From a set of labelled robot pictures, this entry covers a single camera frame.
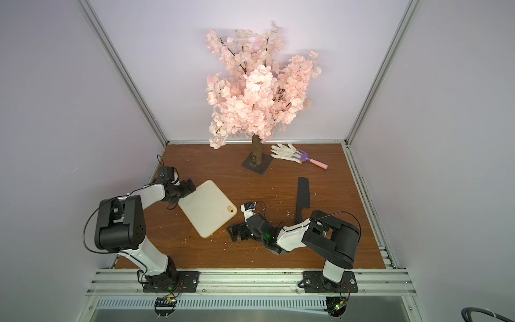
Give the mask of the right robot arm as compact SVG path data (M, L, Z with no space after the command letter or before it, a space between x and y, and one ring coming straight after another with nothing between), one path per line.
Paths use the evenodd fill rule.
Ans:
M322 211L293 226L273 226L264 215L253 209L244 210L245 222L227 228L233 242L254 240L275 255L309 248L324 258L319 280L304 277L301 286L317 291L347 286L344 274L354 267L355 256L362 237L359 221L351 224Z

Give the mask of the cream cutting board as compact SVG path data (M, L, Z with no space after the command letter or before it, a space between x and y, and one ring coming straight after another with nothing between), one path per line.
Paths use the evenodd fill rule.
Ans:
M178 206L202 238L211 237L238 212L237 207L211 180L182 198Z

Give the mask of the black cleaver knife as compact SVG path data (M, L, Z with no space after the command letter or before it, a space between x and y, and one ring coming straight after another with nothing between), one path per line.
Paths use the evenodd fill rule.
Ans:
M299 177L296 194L295 222L303 222L302 210L311 207L310 185L308 178Z

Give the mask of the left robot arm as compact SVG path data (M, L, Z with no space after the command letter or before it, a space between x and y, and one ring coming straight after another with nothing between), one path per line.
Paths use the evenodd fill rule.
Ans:
M133 262L139 268L137 279L144 292L175 292L181 286L180 275L173 259L147 237L144 210L159 202L176 206L195 191L190 179L157 179L126 195L104 199L91 214L97 217L96 248L88 247L83 238L84 248L94 254L118 254Z

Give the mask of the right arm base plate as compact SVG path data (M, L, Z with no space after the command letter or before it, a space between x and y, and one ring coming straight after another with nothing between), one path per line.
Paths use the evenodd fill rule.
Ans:
M297 287L308 293L357 293L359 291L357 279L350 270L344 271L340 282L325 278L321 270L304 271L303 278L297 283Z

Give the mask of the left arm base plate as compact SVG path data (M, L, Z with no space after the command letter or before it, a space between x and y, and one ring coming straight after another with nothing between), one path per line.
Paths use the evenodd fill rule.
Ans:
M168 273L146 276L142 281L144 292L194 293L197 291L199 271L178 271L173 277Z

